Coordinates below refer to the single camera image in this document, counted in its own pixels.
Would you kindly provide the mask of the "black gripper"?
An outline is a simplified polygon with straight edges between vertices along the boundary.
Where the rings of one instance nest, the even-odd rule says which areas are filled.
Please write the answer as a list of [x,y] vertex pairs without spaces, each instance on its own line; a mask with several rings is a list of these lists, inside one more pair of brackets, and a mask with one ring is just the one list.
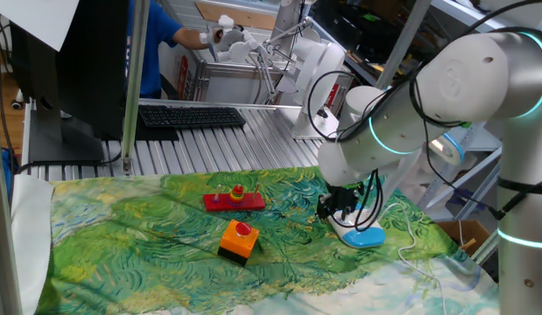
[[325,220],[336,211],[342,211],[342,218],[355,218],[357,215],[356,206],[361,197],[357,188],[342,186],[330,186],[329,193],[318,197],[316,215],[319,219]]

